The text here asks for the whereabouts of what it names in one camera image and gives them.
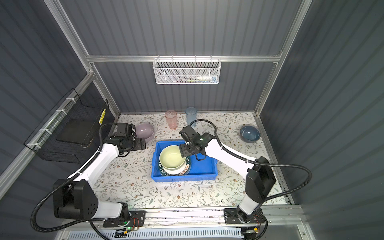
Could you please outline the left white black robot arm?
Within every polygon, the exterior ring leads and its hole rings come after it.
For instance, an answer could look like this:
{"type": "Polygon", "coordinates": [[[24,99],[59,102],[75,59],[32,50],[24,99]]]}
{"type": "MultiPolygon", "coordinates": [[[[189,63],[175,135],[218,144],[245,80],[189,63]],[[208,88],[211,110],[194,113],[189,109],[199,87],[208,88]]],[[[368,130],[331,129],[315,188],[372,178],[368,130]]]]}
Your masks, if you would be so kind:
{"type": "Polygon", "coordinates": [[[56,218],[82,221],[117,219],[123,226],[131,220],[127,204],[101,201],[94,193],[97,179],[112,160],[146,148],[146,142],[136,135],[135,125],[117,123],[116,126],[113,135],[100,137],[101,145],[80,169],[54,184],[59,188],[53,194],[56,218]]]}

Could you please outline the green ceramic bowl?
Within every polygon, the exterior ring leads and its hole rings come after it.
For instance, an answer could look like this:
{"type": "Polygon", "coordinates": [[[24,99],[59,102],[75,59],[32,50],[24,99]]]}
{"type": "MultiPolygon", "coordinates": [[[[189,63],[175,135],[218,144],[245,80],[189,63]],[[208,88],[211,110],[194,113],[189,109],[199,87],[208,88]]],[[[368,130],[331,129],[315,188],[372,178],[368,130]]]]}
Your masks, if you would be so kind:
{"type": "Polygon", "coordinates": [[[172,145],[161,151],[159,161],[163,168],[176,170],[186,162],[186,157],[182,157],[179,146],[172,145]]]}

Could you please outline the blue plastic bin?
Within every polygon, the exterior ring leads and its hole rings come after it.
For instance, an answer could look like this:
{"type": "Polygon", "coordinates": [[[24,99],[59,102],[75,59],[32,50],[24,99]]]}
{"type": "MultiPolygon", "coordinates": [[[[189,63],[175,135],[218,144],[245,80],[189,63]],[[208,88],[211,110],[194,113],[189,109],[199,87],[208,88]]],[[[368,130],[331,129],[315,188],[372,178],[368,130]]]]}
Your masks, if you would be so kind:
{"type": "Polygon", "coordinates": [[[198,161],[195,156],[187,158],[188,170],[183,175],[168,175],[160,166],[160,154],[168,146],[179,146],[184,144],[181,141],[159,141],[156,143],[152,160],[151,178],[156,183],[162,182],[185,182],[185,181],[207,181],[215,180],[218,175],[217,160],[206,157],[202,161],[198,161]]]}

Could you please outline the dark blue ceramic bowl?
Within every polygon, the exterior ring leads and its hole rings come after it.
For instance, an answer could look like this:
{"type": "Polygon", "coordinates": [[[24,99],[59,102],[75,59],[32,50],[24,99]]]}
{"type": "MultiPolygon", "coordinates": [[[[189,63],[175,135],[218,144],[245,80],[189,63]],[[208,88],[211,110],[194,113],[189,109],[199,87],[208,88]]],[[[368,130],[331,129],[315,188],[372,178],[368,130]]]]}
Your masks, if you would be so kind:
{"type": "Polygon", "coordinates": [[[261,138],[261,134],[254,126],[243,126],[240,129],[240,137],[246,143],[256,143],[261,138]]]}

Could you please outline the white plate green rim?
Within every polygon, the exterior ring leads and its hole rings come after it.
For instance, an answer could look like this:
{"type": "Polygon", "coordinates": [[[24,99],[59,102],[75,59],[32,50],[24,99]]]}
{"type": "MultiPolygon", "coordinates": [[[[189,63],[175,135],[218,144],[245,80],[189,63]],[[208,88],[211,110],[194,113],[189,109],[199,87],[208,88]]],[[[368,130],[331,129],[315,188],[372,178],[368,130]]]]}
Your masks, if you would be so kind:
{"type": "Polygon", "coordinates": [[[161,163],[158,163],[158,167],[162,176],[182,176],[187,175],[190,172],[192,167],[192,161],[191,157],[186,157],[186,160],[183,165],[177,170],[166,169],[162,166],[161,163]]]}

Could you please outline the pink ceramic bowl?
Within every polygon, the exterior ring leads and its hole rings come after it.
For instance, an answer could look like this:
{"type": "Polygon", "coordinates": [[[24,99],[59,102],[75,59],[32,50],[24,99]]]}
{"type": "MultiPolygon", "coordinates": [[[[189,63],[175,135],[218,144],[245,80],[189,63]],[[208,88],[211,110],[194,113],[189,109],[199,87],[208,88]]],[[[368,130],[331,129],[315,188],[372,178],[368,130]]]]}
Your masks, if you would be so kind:
{"type": "Polygon", "coordinates": [[[136,126],[136,135],[147,143],[155,136],[155,127],[149,123],[142,123],[136,126]]]}

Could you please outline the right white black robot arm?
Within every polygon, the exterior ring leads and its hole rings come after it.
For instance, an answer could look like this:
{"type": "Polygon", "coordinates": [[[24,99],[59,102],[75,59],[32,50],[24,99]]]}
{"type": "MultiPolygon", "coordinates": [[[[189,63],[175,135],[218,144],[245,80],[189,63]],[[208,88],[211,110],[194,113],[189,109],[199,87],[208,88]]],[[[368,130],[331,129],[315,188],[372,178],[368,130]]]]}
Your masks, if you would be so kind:
{"type": "Polygon", "coordinates": [[[183,127],[179,134],[185,141],[179,146],[182,157],[202,154],[224,163],[245,179],[245,194],[237,206],[237,218],[248,223],[267,200],[276,182],[269,161],[264,157],[255,159],[236,152],[223,145],[217,134],[200,135],[190,125],[183,127]]]}

